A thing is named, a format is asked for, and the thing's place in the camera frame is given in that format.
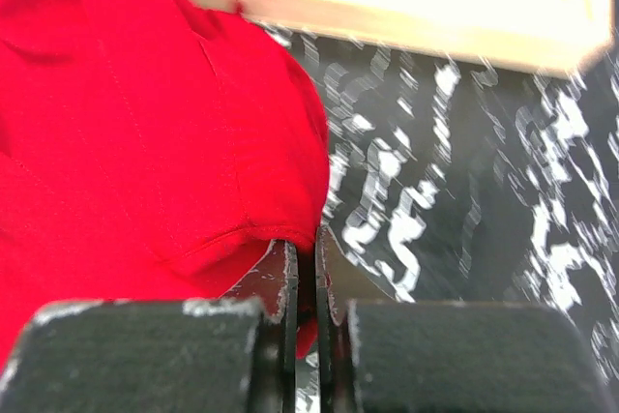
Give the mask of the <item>red skirt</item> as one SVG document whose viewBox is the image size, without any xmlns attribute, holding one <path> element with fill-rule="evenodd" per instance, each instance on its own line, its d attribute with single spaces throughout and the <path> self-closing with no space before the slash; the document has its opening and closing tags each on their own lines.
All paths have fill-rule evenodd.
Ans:
<svg viewBox="0 0 619 413">
<path fill-rule="evenodd" d="M 329 182 L 309 76 L 188 0 L 1 0 L 1 352 L 64 300 L 218 298 Z"/>
</svg>

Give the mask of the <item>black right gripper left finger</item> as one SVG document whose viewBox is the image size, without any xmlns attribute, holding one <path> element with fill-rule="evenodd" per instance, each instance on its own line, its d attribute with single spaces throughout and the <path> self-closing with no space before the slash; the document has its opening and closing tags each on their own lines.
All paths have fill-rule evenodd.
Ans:
<svg viewBox="0 0 619 413">
<path fill-rule="evenodd" d="M 5 412 L 290 412 L 298 267 L 275 241 L 218 300 L 50 304 L 1 377 Z"/>
</svg>

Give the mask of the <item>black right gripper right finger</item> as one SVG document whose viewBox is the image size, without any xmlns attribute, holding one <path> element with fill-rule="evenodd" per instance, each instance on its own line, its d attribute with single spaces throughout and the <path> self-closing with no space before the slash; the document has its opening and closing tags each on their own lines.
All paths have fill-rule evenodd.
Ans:
<svg viewBox="0 0 619 413">
<path fill-rule="evenodd" d="M 320 407 L 325 412 L 614 412 L 590 349 L 559 311 L 523 302 L 389 298 L 315 245 Z"/>
</svg>

